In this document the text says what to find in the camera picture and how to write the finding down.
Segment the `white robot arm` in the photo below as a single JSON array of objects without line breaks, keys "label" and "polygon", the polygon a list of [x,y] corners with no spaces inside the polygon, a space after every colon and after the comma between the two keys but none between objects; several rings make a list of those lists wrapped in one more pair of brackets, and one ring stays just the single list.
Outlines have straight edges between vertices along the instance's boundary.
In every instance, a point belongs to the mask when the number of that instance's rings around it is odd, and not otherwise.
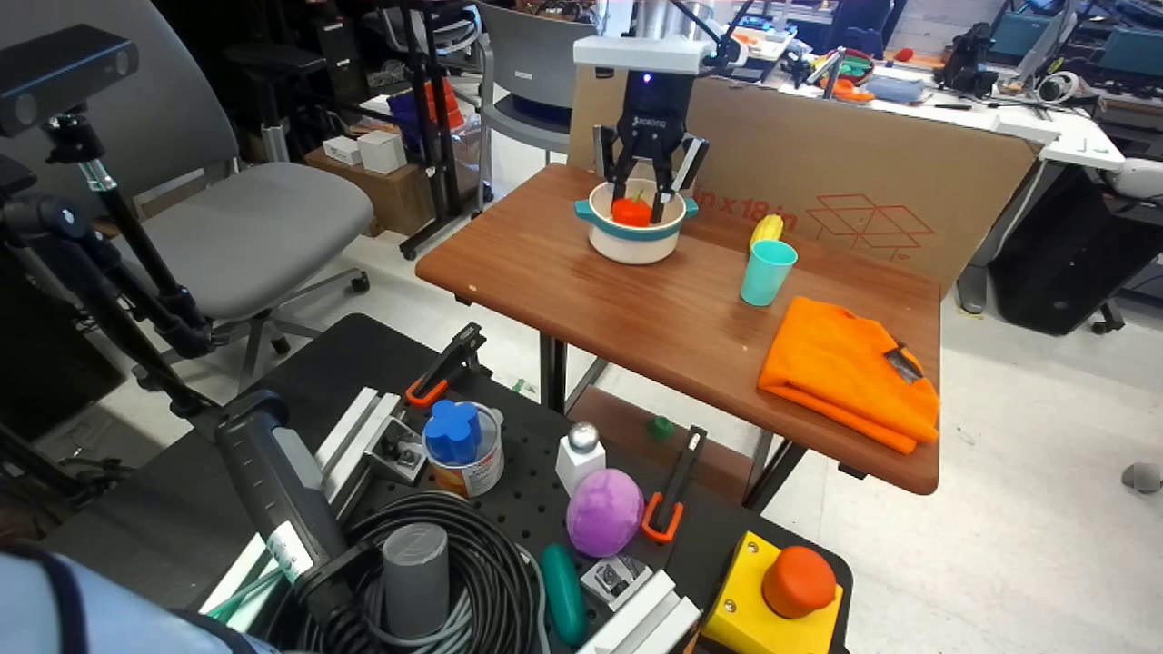
[{"label": "white robot arm", "polygon": [[610,198],[620,202],[631,169],[651,163],[651,220],[660,220],[705,154],[705,141],[685,134],[685,105],[705,61],[705,43],[668,38],[655,27],[651,11],[638,11],[630,38],[580,38],[575,61],[624,76],[619,125],[591,133],[595,172],[610,185]]}]

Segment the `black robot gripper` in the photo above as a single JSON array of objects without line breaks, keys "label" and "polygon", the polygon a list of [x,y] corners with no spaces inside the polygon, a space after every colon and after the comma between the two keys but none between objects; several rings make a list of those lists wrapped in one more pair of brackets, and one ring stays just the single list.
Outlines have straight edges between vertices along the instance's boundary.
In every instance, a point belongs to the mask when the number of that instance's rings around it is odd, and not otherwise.
[{"label": "black robot gripper", "polygon": [[614,128],[601,128],[601,180],[610,183],[610,198],[624,198],[624,183],[638,159],[655,172],[651,225],[660,225],[672,185],[689,185],[710,141],[685,133],[695,79],[684,74],[624,76],[620,117]]}]

